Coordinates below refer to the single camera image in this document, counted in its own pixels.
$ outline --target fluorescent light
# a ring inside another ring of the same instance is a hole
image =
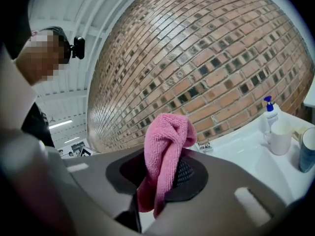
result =
[[[75,140],[75,139],[78,139],[78,138],[79,138],[79,136],[76,137],[76,138],[73,138],[73,139],[71,139],[71,140],[69,140],[69,141],[66,141],[66,142],[64,142],[64,143],[66,144],[66,143],[71,142],[71,141],[73,141],[73,140]]]
[[[61,126],[61,125],[65,125],[65,124],[68,124],[68,123],[70,123],[70,122],[72,122],[72,120],[67,120],[67,121],[64,121],[64,122],[62,122],[62,123],[58,123],[58,124],[56,124],[56,125],[49,126],[49,129],[57,128],[57,127],[59,127],[59,126]]]

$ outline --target white sink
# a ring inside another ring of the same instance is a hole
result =
[[[313,125],[282,113],[292,126]],[[213,151],[207,155],[233,162],[276,192],[288,205],[303,197],[315,177],[315,167],[302,173],[298,169],[299,144],[292,138],[285,155],[274,155],[263,137],[263,116],[228,135],[212,141]]]

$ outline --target pink microfiber cloth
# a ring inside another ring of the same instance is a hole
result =
[[[186,116],[160,114],[151,123],[144,141],[147,176],[137,196],[140,212],[154,209],[154,217],[163,210],[164,196],[172,189],[182,148],[197,141],[197,134]]]

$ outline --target faucet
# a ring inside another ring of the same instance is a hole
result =
[[[199,150],[201,152],[203,152],[204,154],[206,154],[207,152],[212,152],[213,151],[213,147],[211,146],[210,142],[207,142],[206,144],[202,144],[200,145],[199,142],[198,143],[198,146],[199,146]]]

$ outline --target blue pump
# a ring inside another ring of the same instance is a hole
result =
[[[264,98],[264,101],[267,101],[267,111],[271,112],[274,109],[274,105],[271,103],[271,96],[267,96]]]

